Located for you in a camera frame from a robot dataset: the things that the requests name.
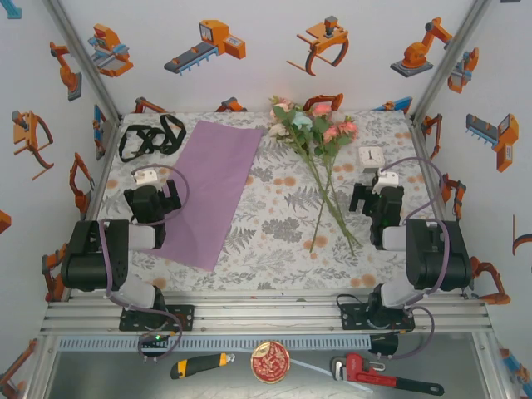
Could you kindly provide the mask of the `purple and pink wrapping paper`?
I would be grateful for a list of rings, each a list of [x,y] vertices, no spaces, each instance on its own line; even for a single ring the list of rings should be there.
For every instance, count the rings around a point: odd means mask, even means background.
[[[170,175],[181,197],[190,194],[188,203],[165,223],[162,247],[147,254],[214,269],[263,134],[260,129],[197,122],[175,163],[189,185]]]

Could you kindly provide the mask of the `black ribbon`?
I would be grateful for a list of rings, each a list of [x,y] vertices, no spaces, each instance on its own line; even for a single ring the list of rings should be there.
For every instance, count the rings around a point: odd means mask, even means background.
[[[124,156],[128,134],[134,132],[141,138],[141,144],[131,155]],[[123,163],[135,160],[143,155],[160,152],[162,155],[174,154],[183,144],[187,130],[184,123],[171,114],[160,116],[160,127],[148,125],[130,125],[121,136],[118,154]]]

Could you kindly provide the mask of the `pink fake flower stem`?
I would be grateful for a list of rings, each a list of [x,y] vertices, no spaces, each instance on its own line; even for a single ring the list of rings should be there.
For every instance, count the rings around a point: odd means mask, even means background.
[[[313,162],[313,165],[317,176],[318,191],[322,199],[310,244],[310,253],[313,252],[316,241],[318,240],[318,230],[321,224],[323,210],[327,203],[328,186],[330,185],[329,164],[331,163],[331,158],[334,152],[334,150],[331,150],[330,147],[335,143],[337,138],[337,128],[332,122],[333,109],[330,105],[325,103],[319,103],[315,105],[311,111],[311,115],[313,117],[313,155],[311,156],[311,159],[316,159]],[[325,180],[322,180],[319,176],[318,163],[321,163],[325,170]]]
[[[324,117],[318,117],[313,125],[313,157],[311,158],[323,206],[328,208],[330,215],[336,220],[351,254],[354,254],[354,245],[358,244],[358,241],[347,228],[333,183],[333,171],[340,150],[352,142],[353,133],[354,130],[349,129],[344,123],[332,123],[326,121]]]

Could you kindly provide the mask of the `peach fake flower stem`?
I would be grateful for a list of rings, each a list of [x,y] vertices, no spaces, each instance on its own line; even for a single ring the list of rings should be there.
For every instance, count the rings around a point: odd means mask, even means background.
[[[282,122],[282,121],[290,121],[291,122],[293,117],[294,117],[294,114],[296,112],[302,112],[302,113],[306,114],[307,116],[310,116],[311,118],[313,118],[312,115],[311,115],[311,111],[312,111],[313,107],[315,105],[319,104],[319,103],[324,103],[324,102],[319,102],[317,104],[314,104],[314,105],[310,106],[310,108],[308,110],[305,111],[303,109],[303,106],[301,106],[299,104],[296,104],[296,103],[293,103],[293,102],[291,102],[289,100],[283,99],[282,97],[279,97],[279,96],[273,96],[270,99],[270,101],[271,101],[271,105],[272,105],[271,116],[273,117],[273,124],[276,124],[276,123]],[[353,120],[353,118],[351,118],[350,116],[344,117],[344,119],[341,120],[341,121],[335,121],[333,119],[333,113],[334,113],[334,110],[332,110],[332,122],[333,123],[343,123],[343,122],[350,121],[351,123],[356,125],[354,120]]]

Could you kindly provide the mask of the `white square clock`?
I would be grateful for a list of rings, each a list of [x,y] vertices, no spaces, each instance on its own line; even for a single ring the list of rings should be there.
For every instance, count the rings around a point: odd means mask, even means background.
[[[359,147],[358,156],[364,173],[374,173],[386,164],[383,149],[379,146]]]

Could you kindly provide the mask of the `floral tablecloth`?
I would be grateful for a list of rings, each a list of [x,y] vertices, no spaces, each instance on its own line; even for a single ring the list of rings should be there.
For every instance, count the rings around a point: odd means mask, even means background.
[[[405,189],[402,213],[432,217],[425,175],[414,161],[410,121],[400,111],[353,111],[350,117],[358,135],[337,156],[332,199],[355,244],[347,243],[322,205],[301,158],[264,135],[214,269],[132,251],[130,272],[169,291],[371,288],[401,275],[404,254],[375,249],[369,240],[371,220],[348,207],[353,186],[372,179],[362,170],[359,148],[379,146]]]

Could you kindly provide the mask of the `black controller box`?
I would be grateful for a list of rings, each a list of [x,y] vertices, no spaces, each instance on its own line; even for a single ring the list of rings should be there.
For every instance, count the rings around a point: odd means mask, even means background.
[[[399,344],[398,335],[394,332],[372,334],[370,336],[371,348],[369,352],[377,357],[392,359],[396,354]]]
[[[166,348],[171,335],[164,335],[160,332],[144,334],[139,339],[142,348]]]

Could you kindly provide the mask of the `yellow black utility knife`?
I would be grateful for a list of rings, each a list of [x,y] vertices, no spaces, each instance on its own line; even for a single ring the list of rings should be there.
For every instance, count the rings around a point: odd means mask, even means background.
[[[233,353],[225,352],[191,357],[177,362],[170,369],[170,378],[172,380],[178,380],[185,377],[191,377],[199,372],[206,372],[215,368],[225,367],[233,362],[234,359],[235,355]]]

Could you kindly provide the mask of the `red pipe wrench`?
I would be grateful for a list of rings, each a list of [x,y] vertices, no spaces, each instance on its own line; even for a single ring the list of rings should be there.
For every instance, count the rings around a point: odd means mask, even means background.
[[[383,375],[382,372],[386,370],[383,363],[371,362],[354,352],[345,357],[333,357],[330,370],[335,381],[365,383],[432,396],[443,396],[445,393],[439,383]]]

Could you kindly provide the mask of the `grey metal shelf plate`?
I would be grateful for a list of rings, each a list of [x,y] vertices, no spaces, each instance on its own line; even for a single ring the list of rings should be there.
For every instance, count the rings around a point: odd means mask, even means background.
[[[292,359],[326,370],[335,355],[325,351],[290,354]],[[386,366],[390,376],[440,383],[445,389],[441,397],[365,386],[373,390],[371,394],[297,365],[291,365],[281,382],[267,384],[253,375],[250,355],[242,352],[226,367],[172,380],[171,366],[186,357],[179,354],[147,364],[133,353],[62,352],[46,399],[487,399],[473,357],[456,360],[447,352]]]

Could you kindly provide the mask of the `round red gold tin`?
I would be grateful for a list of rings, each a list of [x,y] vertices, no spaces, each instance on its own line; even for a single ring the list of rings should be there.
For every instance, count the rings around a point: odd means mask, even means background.
[[[288,350],[276,341],[261,342],[250,358],[253,375],[267,384],[281,382],[288,374],[290,362]]]

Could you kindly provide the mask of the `aluminium side rail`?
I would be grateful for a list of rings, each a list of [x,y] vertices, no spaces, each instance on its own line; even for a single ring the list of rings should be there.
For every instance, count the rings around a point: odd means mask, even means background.
[[[97,182],[96,188],[92,191],[91,202],[88,207],[86,216],[88,219],[95,219],[101,207],[101,201],[105,192],[108,175],[111,169],[111,164],[116,151],[118,136],[121,132],[121,123],[124,116],[118,116],[118,121],[115,126],[111,127],[108,141],[108,149],[103,157],[103,170]],[[47,285],[47,293],[44,297],[47,303],[63,302],[69,299],[69,294],[65,293],[65,286],[59,273],[54,275],[54,270],[59,269],[65,254],[67,253],[68,243],[64,243],[53,254],[45,254],[42,256],[42,275]]]
[[[426,149],[424,132],[421,125],[411,123],[416,162],[425,180],[428,204],[406,222],[406,268],[414,288],[430,295],[467,288],[473,277],[459,223],[446,215],[442,197],[446,184]]]

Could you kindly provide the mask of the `aluminium rail base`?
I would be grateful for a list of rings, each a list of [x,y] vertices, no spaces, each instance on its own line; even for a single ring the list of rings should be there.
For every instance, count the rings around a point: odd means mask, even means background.
[[[345,298],[325,290],[260,290],[171,292],[168,304],[195,308],[194,335],[237,334],[339,334],[339,304],[367,300],[368,290],[351,290]],[[428,333],[434,324],[439,333],[486,333],[492,323],[488,308],[459,292],[437,293],[421,301],[414,312],[416,332]],[[117,334],[121,309],[98,293],[74,291],[65,302],[51,303],[40,332],[43,335]]]

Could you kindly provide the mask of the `aluminium corner post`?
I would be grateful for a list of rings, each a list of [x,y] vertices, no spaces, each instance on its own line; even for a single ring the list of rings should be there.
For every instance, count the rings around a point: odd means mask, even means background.
[[[91,57],[77,34],[73,23],[67,16],[62,2],[60,0],[42,0],[42,2],[65,40],[71,54],[78,62],[81,71],[85,74],[98,100],[104,110],[107,111],[107,117],[118,126],[121,122],[121,114],[101,80],[98,70],[92,64]]]
[[[412,122],[420,125],[429,111],[431,104],[436,99],[440,89],[444,86],[446,78],[451,74],[459,56],[465,50],[467,42],[473,36],[476,28],[482,21],[485,13],[494,0],[474,0],[469,11],[460,24],[456,35],[451,40],[451,44],[446,50],[441,63],[436,69],[435,75],[431,78],[428,87],[421,96],[417,108],[412,114]]]

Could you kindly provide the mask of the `aluminium frame leg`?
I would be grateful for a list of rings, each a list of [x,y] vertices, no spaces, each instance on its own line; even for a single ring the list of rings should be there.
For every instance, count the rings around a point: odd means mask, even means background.
[[[37,351],[30,360],[30,373],[22,399],[45,399],[57,357],[57,336],[37,339]]]
[[[489,399],[515,399],[510,375],[493,332],[473,332],[473,342]]]

